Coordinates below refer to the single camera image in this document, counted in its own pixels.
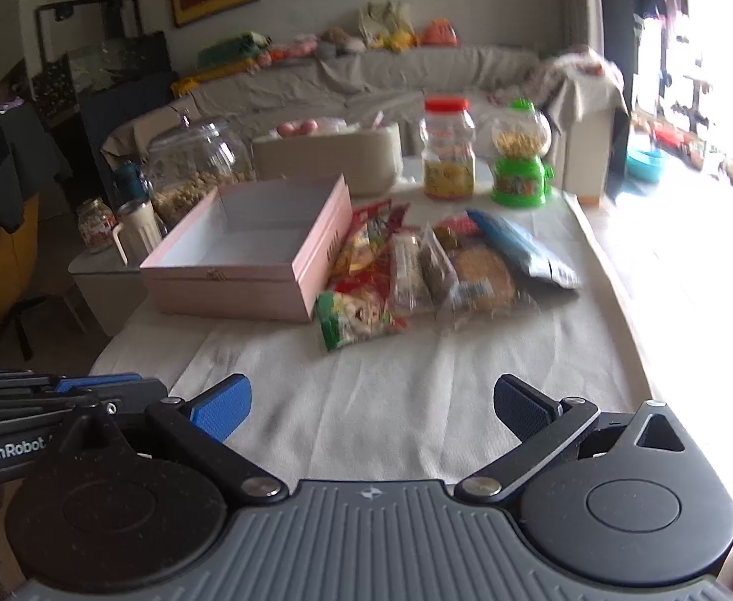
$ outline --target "white mug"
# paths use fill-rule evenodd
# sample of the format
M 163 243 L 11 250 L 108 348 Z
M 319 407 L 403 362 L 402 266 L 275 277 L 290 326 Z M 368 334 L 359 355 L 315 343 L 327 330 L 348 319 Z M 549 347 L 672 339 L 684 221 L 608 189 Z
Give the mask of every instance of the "white mug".
M 113 228 L 113 241 L 125 265 L 129 264 L 129 257 L 136 263 L 143 262 L 161 243 L 161 229 L 151 202 L 126 202 L 117 210 L 117 220 L 117 226 Z M 129 257 L 120 241 L 120 234 L 131 253 Z

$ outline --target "cup handle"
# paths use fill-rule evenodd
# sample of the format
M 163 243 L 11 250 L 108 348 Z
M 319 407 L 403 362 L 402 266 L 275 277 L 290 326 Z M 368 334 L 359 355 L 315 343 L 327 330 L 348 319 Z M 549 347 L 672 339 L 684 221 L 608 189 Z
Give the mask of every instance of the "cup handle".
M 119 241 L 119 233 L 125 228 L 125 225 L 122 222 L 117 223 L 116 226 L 113 226 L 113 242 L 117 245 L 117 250 L 119 251 L 119 256 L 121 257 L 121 261 L 125 263 L 125 266 L 128 265 L 127 261 L 127 255 L 125 254 L 125 249 L 121 247 L 121 242 Z

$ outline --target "floor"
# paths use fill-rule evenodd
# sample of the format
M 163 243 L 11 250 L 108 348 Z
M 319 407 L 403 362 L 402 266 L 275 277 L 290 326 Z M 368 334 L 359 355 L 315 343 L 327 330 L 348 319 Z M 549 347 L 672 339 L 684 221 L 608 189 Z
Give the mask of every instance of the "floor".
M 627 293 L 655 394 L 685 418 L 733 497 L 733 188 L 676 159 L 658 185 L 612 176 L 608 194 L 586 214 Z M 34 290 L 59 294 L 69 287 L 65 268 L 81 250 L 71 219 L 43 222 L 39 244 Z M 85 332 L 59 298 L 25 314 L 36 351 L 28 368 L 89 371 L 109 339 L 88 309 L 77 310 Z M 8 333 L 0 367 L 23 363 Z M 733 558 L 723 574 L 733 585 Z M 19 575 L 12 571 L 5 580 Z

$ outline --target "sofa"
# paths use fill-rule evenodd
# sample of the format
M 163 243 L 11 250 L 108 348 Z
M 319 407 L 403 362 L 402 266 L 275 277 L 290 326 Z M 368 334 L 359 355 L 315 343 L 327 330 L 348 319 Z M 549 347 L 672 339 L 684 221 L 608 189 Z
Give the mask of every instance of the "sofa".
M 587 62 L 604 66 L 602 74 L 585 74 L 581 66 Z M 281 122 L 334 117 L 365 125 L 383 111 L 384 122 L 400 127 L 404 155 L 413 155 L 421 150 L 418 127 L 425 96 L 460 94 L 469 99 L 476 122 L 476 153 L 492 161 L 497 155 L 492 120 L 498 107 L 524 96 L 552 123 L 548 162 L 556 174 L 553 185 L 592 203 L 604 189 L 614 112 L 624 108 L 615 75 L 615 68 L 595 54 L 542 61 L 531 51 L 504 47 L 307 59 L 203 83 L 114 130 L 102 151 L 112 168 L 130 156 L 145 158 L 149 141 L 176 126 L 183 113 L 229 118 L 242 139 L 251 141 Z

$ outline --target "glass jar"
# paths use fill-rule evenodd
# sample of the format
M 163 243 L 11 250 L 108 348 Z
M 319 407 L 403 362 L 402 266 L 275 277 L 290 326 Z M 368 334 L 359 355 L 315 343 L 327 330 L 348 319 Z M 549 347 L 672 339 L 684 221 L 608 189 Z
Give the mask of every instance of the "glass jar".
M 224 118 L 189 121 L 149 143 L 141 173 L 158 216 L 172 230 L 217 185 L 255 180 L 244 142 Z
M 89 252 L 99 253 L 113 246 L 113 226 L 116 218 L 101 198 L 89 199 L 77 207 L 77 229 Z
M 527 99 L 516 99 L 492 125 L 492 139 L 501 158 L 533 160 L 550 149 L 552 132 L 544 117 Z
M 464 98 L 425 99 L 420 122 L 425 143 L 425 194 L 431 198 L 470 198 L 475 191 L 475 122 Z

